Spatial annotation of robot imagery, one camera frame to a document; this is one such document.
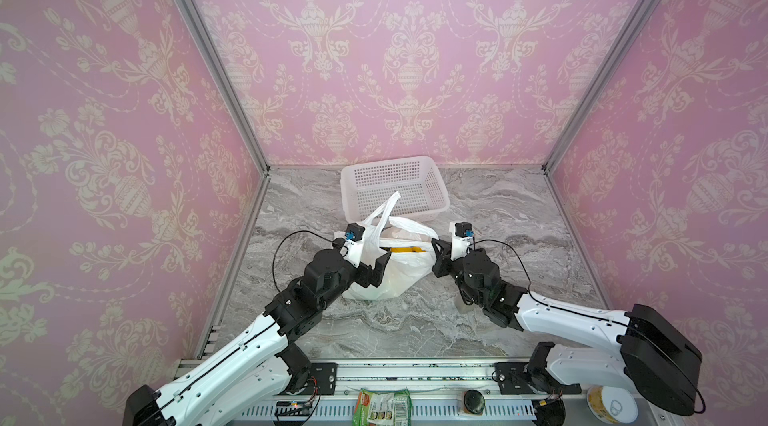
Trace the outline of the white plastic bag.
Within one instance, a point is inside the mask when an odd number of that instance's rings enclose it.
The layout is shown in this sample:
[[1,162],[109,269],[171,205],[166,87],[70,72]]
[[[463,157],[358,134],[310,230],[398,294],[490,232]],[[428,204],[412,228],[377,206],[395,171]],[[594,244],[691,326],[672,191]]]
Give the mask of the white plastic bag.
[[394,193],[385,204],[359,224],[373,227],[372,236],[365,241],[361,262],[373,265],[375,259],[393,247],[418,246],[426,253],[393,254],[388,262],[382,284],[377,287],[363,288],[353,284],[343,293],[349,300],[383,301],[401,296],[432,272],[435,254],[431,240],[438,234],[432,228],[406,217],[394,216],[393,207],[400,198]]

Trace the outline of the white perforated plastic basket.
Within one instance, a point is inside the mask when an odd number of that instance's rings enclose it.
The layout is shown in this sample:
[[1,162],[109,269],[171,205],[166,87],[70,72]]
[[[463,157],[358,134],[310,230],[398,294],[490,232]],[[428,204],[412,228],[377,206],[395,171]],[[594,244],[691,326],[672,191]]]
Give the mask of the white perforated plastic basket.
[[342,207],[348,222],[367,218],[396,192],[394,216],[432,221],[450,207],[445,182],[428,156],[346,166],[341,171]]

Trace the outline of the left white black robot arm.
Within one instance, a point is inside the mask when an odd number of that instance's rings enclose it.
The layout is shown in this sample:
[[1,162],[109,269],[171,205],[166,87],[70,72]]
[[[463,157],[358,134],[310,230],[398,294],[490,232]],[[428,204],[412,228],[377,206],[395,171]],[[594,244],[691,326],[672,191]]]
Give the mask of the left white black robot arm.
[[128,398],[125,425],[225,425],[252,403],[302,390],[311,363],[297,340],[353,284],[377,287],[391,254],[353,264],[336,249],[317,252],[304,274],[280,291],[240,335],[191,372]]

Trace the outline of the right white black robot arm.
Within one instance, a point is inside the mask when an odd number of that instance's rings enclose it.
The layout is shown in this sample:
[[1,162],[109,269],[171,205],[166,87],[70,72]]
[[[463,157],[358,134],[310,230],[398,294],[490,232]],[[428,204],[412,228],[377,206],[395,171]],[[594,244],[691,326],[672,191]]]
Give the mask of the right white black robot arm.
[[434,239],[431,245],[434,275],[451,277],[462,302],[479,307],[493,324],[572,342],[536,346],[526,366],[534,389],[607,386],[678,416],[706,411],[699,390],[702,353],[656,309],[636,304],[629,311],[605,310],[547,299],[504,280],[487,251],[469,238]]

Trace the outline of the orange mango fruit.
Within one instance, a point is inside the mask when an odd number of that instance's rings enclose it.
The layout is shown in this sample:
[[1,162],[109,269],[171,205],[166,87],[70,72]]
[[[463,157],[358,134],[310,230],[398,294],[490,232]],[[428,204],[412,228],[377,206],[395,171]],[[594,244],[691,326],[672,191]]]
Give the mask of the orange mango fruit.
[[426,253],[427,251],[421,247],[418,246],[408,246],[408,247],[393,247],[390,248],[389,251],[393,254],[420,254],[420,253]]

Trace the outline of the green snack packet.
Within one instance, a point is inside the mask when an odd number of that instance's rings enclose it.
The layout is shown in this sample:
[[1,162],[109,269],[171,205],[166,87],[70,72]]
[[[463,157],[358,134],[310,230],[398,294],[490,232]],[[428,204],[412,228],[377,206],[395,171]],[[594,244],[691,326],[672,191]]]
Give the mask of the green snack packet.
[[408,390],[373,392],[362,389],[357,397],[355,426],[410,426],[412,401]]

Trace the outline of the black lid jar front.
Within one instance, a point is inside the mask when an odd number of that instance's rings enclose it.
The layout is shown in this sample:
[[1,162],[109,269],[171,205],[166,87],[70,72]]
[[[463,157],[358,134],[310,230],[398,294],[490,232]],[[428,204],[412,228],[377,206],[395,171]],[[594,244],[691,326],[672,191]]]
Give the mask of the black lid jar front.
[[463,393],[460,402],[460,413],[468,416],[482,416],[486,409],[484,395],[475,389]]

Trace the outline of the tin can pull tab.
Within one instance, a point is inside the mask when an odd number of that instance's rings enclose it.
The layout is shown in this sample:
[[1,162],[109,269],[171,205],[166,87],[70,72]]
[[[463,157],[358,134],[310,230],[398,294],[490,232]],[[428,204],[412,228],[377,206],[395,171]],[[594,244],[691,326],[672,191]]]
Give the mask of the tin can pull tab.
[[587,392],[587,404],[592,414],[609,425],[628,425],[638,419],[636,399],[616,387],[593,386]]

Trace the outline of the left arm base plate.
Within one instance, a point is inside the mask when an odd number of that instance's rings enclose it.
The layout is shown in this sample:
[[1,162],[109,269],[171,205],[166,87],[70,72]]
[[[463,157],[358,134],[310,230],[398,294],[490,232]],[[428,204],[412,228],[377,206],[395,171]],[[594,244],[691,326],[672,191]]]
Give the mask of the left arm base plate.
[[288,395],[299,396],[332,396],[336,390],[338,364],[335,362],[313,362],[308,369],[306,381],[297,384],[293,390],[287,390]]

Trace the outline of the aluminium front rail frame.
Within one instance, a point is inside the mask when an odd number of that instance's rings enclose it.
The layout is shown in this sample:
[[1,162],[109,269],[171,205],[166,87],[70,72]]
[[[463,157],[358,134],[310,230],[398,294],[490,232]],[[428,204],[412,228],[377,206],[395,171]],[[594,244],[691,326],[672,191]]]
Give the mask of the aluminium front rail frame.
[[[349,360],[339,362],[335,393],[332,396],[321,396],[323,405],[342,400],[344,396],[352,395],[362,389],[374,391],[408,390],[412,396],[422,395],[430,403],[445,401],[449,397],[457,397],[467,390],[478,390],[491,403],[486,411],[496,418],[525,418],[534,412],[533,401],[547,395],[502,395],[497,383],[492,379],[496,361],[488,358],[477,360],[439,360],[437,362],[417,362],[414,360],[367,361]],[[577,395],[559,396],[563,400],[585,394],[592,386],[580,385],[582,392]],[[232,420],[239,418],[258,405],[274,401],[279,396],[290,396],[286,392],[260,399],[239,413]]]

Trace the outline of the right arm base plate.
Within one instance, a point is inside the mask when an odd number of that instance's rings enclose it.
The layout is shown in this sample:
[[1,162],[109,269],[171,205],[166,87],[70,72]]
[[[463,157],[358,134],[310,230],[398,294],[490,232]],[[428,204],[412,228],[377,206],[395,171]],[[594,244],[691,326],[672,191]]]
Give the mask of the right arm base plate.
[[582,392],[578,384],[564,384],[556,380],[542,366],[524,362],[497,362],[492,379],[502,395],[577,395]]

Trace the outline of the left aluminium corner post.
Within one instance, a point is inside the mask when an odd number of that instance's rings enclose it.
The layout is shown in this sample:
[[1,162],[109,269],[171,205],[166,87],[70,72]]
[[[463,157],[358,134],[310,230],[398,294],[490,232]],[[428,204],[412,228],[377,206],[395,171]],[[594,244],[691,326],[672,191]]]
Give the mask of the left aluminium corner post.
[[269,165],[265,154],[258,143],[256,134],[251,127],[237,91],[232,83],[222,56],[218,53],[212,35],[204,21],[202,11],[195,0],[174,0],[186,24],[191,37],[204,60],[206,67],[216,85],[224,105],[227,107],[233,121],[245,143],[261,176],[269,175]]

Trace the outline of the aluminium corner post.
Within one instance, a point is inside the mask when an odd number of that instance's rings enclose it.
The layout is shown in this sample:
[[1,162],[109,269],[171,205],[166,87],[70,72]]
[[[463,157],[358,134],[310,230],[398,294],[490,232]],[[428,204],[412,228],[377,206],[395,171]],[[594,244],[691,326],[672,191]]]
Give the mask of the aluminium corner post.
[[573,114],[555,142],[547,161],[542,165],[543,174],[547,178],[554,175],[557,166],[586,121],[591,108],[597,103],[600,95],[608,86],[660,1],[637,0],[633,5],[619,34],[611,44]]
[[261,176],[269,175],[269,165],[265,154],[258,143],[256,134],[251,127],[237,91],[232,83],[222,56],[218,53],[212,35],[204,21],[202,11],[195,0],[174,0],[186,24],[191,37],[204,60],[206,67],[216,85],[224,105],[227,107],[233,121],[245,143]]

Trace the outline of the right aluminium corner post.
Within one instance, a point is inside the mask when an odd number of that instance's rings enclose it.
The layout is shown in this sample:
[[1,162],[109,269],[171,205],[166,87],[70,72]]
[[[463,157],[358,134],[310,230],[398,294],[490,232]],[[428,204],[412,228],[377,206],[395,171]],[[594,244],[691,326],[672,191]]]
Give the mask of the right aluminium corner post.
[[591,108],[597,103],[600,95],[608,86],[660,1],[637,0],[633,5],[619,34],[611,44],[573,114],[555,142],[547,161],[542,165],[543,174],[547,178],[554,175],[557,166],[586,121]]

